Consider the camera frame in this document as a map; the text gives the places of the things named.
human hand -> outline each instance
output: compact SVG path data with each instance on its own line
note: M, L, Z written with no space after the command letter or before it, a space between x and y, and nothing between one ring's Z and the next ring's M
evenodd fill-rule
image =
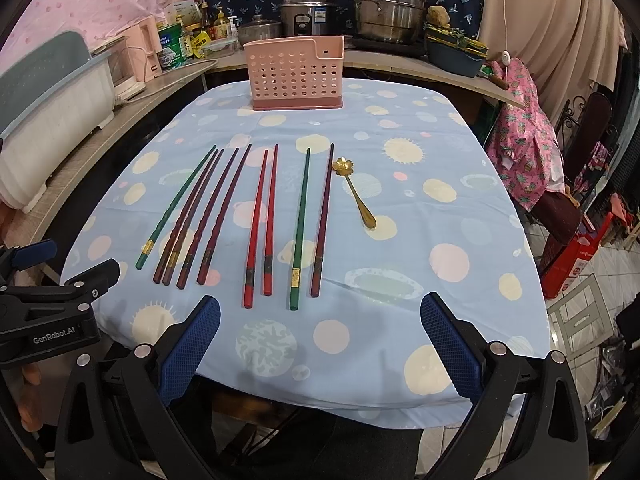
M18 412L23 428L30 433L42 428L42 404L38 393L40 369L36 363L21 367L24 384L18 400Z

blue gripper pad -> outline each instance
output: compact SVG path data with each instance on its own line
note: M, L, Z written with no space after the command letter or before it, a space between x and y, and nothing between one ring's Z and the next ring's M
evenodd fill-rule
M482 395L482 367L440 304L446 308L434 292L422 298L420 321L458 394L476 403Z
M158 396L165 406L183 396L220 327L220 304L210 298L162 363Z
M35 244L16 249L11 265L16 270L25 270L52 259L58 252L53 240L43 240Z

red chopstick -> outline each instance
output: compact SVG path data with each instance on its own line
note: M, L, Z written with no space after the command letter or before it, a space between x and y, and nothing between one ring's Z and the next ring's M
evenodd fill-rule
M174 276L175 265L178 262L178 256L180 255L180 251L182 250L182 244L184 243L184 239L187 237L187 232L189 231L191 220L193 220L193 217L196 214L196 210L200 205L200 200L202 200L204 191L205 189L207 189L207 186L209 185L209 180L211 180L211 175L213 175L213 172L215 171L216 166L220 161L220 158L222 158L222 154L224 153L224 151L225 150L223 148L218 153L216 160L214 161L213 165L207 172L207 176L202 181L202 185L198 190L198 194L196 195L195 200L191 203L191 208L187 213L187 218L184 219L184 223L182 224L182 229L180 229L180 234L178 234L178 237L175 240L174 250L171 251L171 256L169 256L169 262L166 264L166 270L164 271L164 276L162 277L162 283L164 283L165 285L169 285L171 283L171 278Z
M326 177L324 180L324 196L322 197L322 209L320 211L320 227L318 228L318 241L316 242L316 257L314 270L311 275L311 297L320 295L320 279L322 278L322 259L324 258L324 238L326 237L326 219L329 215L329 191L331 189L332 161L334 160L334 144L329 150L329 162L326 165Z
M276 200L276 169L278 167L278 145L273 147L271 163L271 183L269 185L269 206L267 209L267 232L264 237L264 277L262 292L265 296L273 293L273 211Z
M222 229L222 222L225 220L226 210L229 208L231 197L234 193L234 190L236 189L236 184L238 183L240 173L242 172L242 168L244 168L244 162L246 161L247 155L249 155L250 149L251 145L249 144L246 147L246 151L242 156L240 165L236 170L236 174L234 175L231 184L229 185L229 189L226 192L225 199L222 202L222 206L220 207L220 213L218 213L218 218L216 218L216 224L213 226L213 230L211 231L211 238L209 238L207 248L205 249L204 256L202 257L202 263L200 264L200 271L198 272L198 279L196 280L199 285L204 285L204 282L207 279L207 273L209 272L209 266L213 257L213 251L216 249L216 243L218 242L220 230Z
M231 159L226 164L225 171L222 172L220 176L220 180L216 184L216 189L213 190L211 197L209 198L209 202L207 202L207 206L204 209L204 213L202 214L202 218L200 219L200 223L198 224L198 230L196 234L193 235L193 240L191 241L191 245L189 246L189 250L184 258L184 263L182 264L182 269L180 270L180 276L178 276L178 284L177 287L180 290L183 290L186 283L187 277L189 276L189 271L191 270L191 264L193 263L193 259L196 255L196 251L198 250L198 244L200 243L200 239L202 238L202 233L204 232L204 228L207 226L207 222L209 221L209 215L211 215L211 210L213 209L213 205L220 194L220 190L222 189L222 184L226 179L226 175L229 173L231 169L231 165L233 164L236 155L238 154L238 148L231 155Z
M267 169L267 155L269 150L264 150L262 169L258 180L258 189L255 192L254 218L249 235L249 252L246 257L246 272L244 274L244 300L245 308L254 306L254 281L255 281L255 251L258 245L258 229L260 228L260 208L262 206L262 186L264 185L264 171Z
M211 155L211 158L207 162L207 165L205 166L204 170L202 170L202 173L198 177L198 181L196 182L196 185L193 186L193 189L189 193L189 197L187 198L187 201L182 206L182 211L180 212L180 216L178 216L178 220L176 221L174 228L171 230L171 234L169 235L169 241L164 246L164 250L162 251L162 256L160 256L160 261L158 262L158 266L156 267L156 272L154 274L155 283L160 283L160 279L162 278L162 273L164 272L164 266L169 260L169 255L171 254L171 250L174 248L174 242L178 236L178 233L180 232L180 228L182 227L184 218L185 216L187 216L187 213L191 208L191 203L193 202L193 199L195 198L196 193L200 189L200 184L202 184L202 181L204 180L204 177L207 174L207 170L209 169L214 159L216 158L217 152L218 150L215 150L213 152L213 155Z

chopstick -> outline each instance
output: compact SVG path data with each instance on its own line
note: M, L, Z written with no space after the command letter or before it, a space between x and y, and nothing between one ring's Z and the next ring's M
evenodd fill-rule
M231 169L231 165L233 164L236 155L238 154L239 148L233 152L229 162L226 164L225 171L222 172L220 176L220 180L216 184L216 188L213 190L211 197L209 198L209 202L207 202L207 206L204 209L204 213L202 214L202 218L200 219L200 223L198 224L198 230L196 234L193 235L193 240L191 241L191 245L189 246L189 250L184 258L184 262L182 263L182 269L180 270L180 276L178 276L177 287L180 290L183 290L186 283L187 277L189 276L189 272L191 270L191 264L193 263L193 259L196 255L196 251L198 250L198 244L200 243L200 239L202 238L202 233L204 232L204 228L207 226L207 222L209 221L209 215L211 215L211 210L213 209L213 205L220 194L220 190L222 189L222 184L226 179L229 170Z
M146 259L148 258L149 253L151 252L151 249L154 248L155 243L158 241L158 237L160 236L162 229L164 229L164 226L167 223L169 216L171 216L171 213L174 212L174 209L178 205L178 202L180 202L180 199L184 195L184 192L187 191L194 177L198 174L202 165L205 163L205 161L209 158L209 155L211 155L211 153L213 153L215 149L216 149L216 146L214 145L213 148L209 150L209 153L207 153L207 155L205 155L202 158L200 163L197 165L196 169L193 170L193 173L191 173L190 176L188 177L187 181L184 184L182 184L182 187L178 190L178 193L175 195L174 199L169 204L169 207L162 215L162 218L158 222L158 225L156 226L154 231L151 233L149 240L146 242L145 246L142 247L142 252L140 253L140 256L138 257L138 260L136 262L137 270L142 269L142 266L145 264Z
M311 275L311 297L320 295L320 279L322 277L322 259L324 257L324 239L326 237L326 219L329 214L329 191L331 189L332 162L334 160L334 144L329 150L329 162L326 166L324 180L324 196L322 197L322 209L320 211L320 227L318 228L318 241L316 242L316 257L314 259L314 271Z
M207 176L202 181L202 184L200 186L200 189L198 190L198 194L196 195L196 198L191 203L191 208L189 209L187 218L185 218L184 223L182 224L182 229L180 230L180 234L178 235L178 238L175 241L174 249L171 252L171 256L169 257L169 262L167 263L166 270L164 271L164 277L162 278L162 283L164 285L169 285L171 283L171 278L174 275L175 264L178 262L178 256L180 255L180 251L182 250L182 244L184 243L184 239L187 237L187 232L189 231L191 220L193 220L193 217L196 214L196 210L200 205L200 200L202 200L202 195L204 194L204 191L207 189L209 180L211 180L211 175L213 175L213 172L215 171L216 166L220 161L220 158L222 158L222 153L224 151L225 150L223 148L218 153L216 160L214 161L213 165L210 167L209 171L207 172Z
M246 272L244 274L244 299L242 304L245 308L252 308L254 306L255 250L256 245L258 244L260 208L262 206L262 186L264 185L264 171L267 169L267 155L269 155L269 150L264 150L262 169L260 170L260 179L258 180L258 189L255 192L254 218L251 224L249 253L246 258Z
M296 245L293 251L293 268L291 269L291 288L289 291L289 309L297 310L300 302L300 267L302 263L302 245L305 231L306 185L309 180L309 159L311 148L306 149L305 172L300 190L300 208L298 209L298 227L296 229Z
M164 268L166 266L166 263L169 260L169 255L171 254L171 249L174 248L174 242L175 242L175 239L178 236L178 233L180 232L180 228L182 227L182 223L184 222L184 218L185 218L185 216L187 216L187 213L188 213L189 209L191 208L191 203L193 203L193 200L195 199L195 196L196 196L198 190L200 189L202 181L204 180L204 177L207 175L207 171L209 171L209 168L211 167L213 161L215 160L217 152L218 152L218 150L213 152L213 155L211 155L211 158L207 162L207 165L204 167L204 170L202 170L202 173L198 177L198 180L197 180L195 186L193 186L193 189L191 190L191 193L189 193L189 196L187 197L186 202L182 206L182 211L180 212L180 216L178 216L178 219L175 222L174 228L171 230L171 234L169 235L169 240L166 243L166 245L164 246L164 250L162 251L162 255L160 256L160 261L158 262L158 266L156 267L156 272L154 273L154 282L155 283L160 283L160 279L162 278L162 273L164 272Z
M209 238L209 242L207 243L207 248L204 251L204 256L202 257L202 262L200 264L200 271L198 272L198 278L196 280L199 285L204 285L204 282L207 279L207 273L209 272L209 265L211 264L213 251L216 249L216 243L218 243L218 236L220 236L220 230L222 229L222 222L225 221L226 210L229 208L231 197L234 193L234 190L236 189L236 184L238 183L238 179L240 178L240 173L242 172L242 168L244 168L244 162L246 161L247 155L249 155L250 149L251 149L251 145L249 144L246 147L246 151L244 152L244 155L242 156L242 160L240 160L240 165L236 170L236 174L231 180L231 184L229 185L229 189L226 192L225 199L222 202L220 213L218 213L218 218L216 218L216 224L213 226L213 230L211 231L211 238Z
M276 199L276 169L278 166L278 145L273 147L271 163L271 183L269 185L269 205L267 208L267 231L264 237L264 276L262 293L270 296L273 293L273 213Z

perforated basket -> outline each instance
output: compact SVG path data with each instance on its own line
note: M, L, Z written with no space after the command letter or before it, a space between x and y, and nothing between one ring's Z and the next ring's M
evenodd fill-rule
M342 36L245 44L254 110L342 108Z

